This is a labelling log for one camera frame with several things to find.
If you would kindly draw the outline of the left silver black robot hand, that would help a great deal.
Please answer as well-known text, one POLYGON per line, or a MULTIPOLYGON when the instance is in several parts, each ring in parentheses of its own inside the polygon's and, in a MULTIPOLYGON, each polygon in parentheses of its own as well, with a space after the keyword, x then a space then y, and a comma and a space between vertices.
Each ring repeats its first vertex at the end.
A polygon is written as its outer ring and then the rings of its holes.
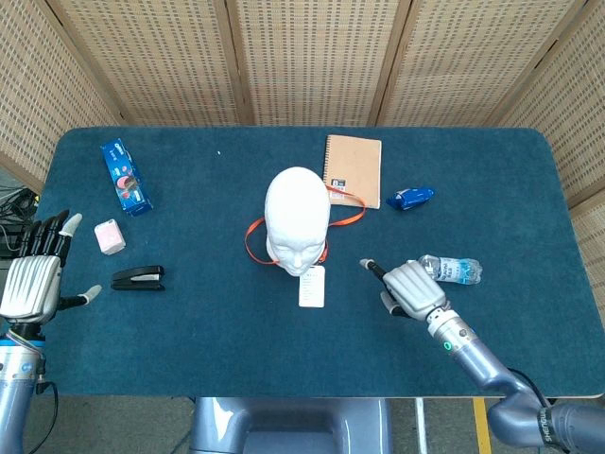
POLYGON ((57 312, 86 306, 101 292, 95 285, 78 295, 61 295, 61 274, 82 214, 67 210, 28 227, 10 264, 1 299, 1 317, 9 323, 43 325, 57 312))

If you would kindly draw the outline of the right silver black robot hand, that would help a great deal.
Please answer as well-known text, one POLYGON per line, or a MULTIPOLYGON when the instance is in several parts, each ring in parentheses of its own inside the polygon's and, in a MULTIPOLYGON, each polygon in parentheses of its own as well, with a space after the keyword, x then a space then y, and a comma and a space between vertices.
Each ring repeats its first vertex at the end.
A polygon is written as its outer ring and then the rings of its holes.
POLYGON ((419 262, 411 260, 389 272, 373 259, 363 258, 359 264, 383 284, 380 300, 391 316, 423 322, 433 311, 447 308, 443 290, 419 262))

